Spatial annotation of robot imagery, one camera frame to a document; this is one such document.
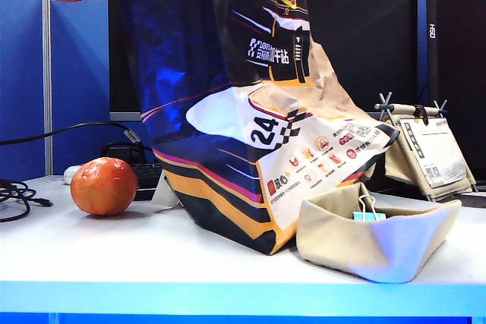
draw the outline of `computer mouse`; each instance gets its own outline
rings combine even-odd
[[[71,180],[73,179],[74,174],[81,168],[82,165],[75,165],[75,166],[69,166],[66,168],[64,171],[64,183],[66,185],[71,185]]]

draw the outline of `white table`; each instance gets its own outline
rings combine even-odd
[[[0,224],[0,311],[486,316],[486,209],[462,208],[418,277],[386,285],[314,266],[295,248],[265,256],[180,208],[134,202],[101,219],[81,212],[59,177],[27,183],[55,205]]]

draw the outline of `black panel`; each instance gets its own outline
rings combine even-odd
[[[339,82],[371,111],[378,93],[415,102],[417,0],[308,0],[311,30]]]
[[[110,112],[139,112],[118,0],[108,0]]]
[[[436,38],[429,39],[432,97],[449,100],[449,123],[465,160],[476,179],[485,180],[486,0],[428,1],[428,12],[435,15],[429,23],[436,28]]]

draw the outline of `blue cubicle partition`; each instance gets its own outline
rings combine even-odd
[[[51,1],[52,128],[109,121],[108,0]],[[55,136],[54,173],[128,141],[115,127],[82,127]]]
[[[464,317],[160,316],[0,313],[5,324],[468,324]]]
[[[417,96],[422,105],[430,104],[428,92],[428,63],[427,63],[427,0],[418,0],[417,19]]]
[[[0,140],[44,131],[41,0],[0,0]],[[0,146],[0,178],[44,175],[44,142]]]

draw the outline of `binder clip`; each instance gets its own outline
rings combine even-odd
[[[371,211],[372,212],[366,212],[366,203],[364,201],[364,198],[368,198],[371,200]],[[358,198],[359,202],[363,206],[363,212],[353,212],[352,213],[352,218],[354,220],[362,220],[364,221],[378,221],[378,220],[383,220],[386,219],[387,217],[382,213],[382,212],[376,212],[374,210],[374,204],[377,202],[377,200],[372,197],[371,195],[361,195]]]

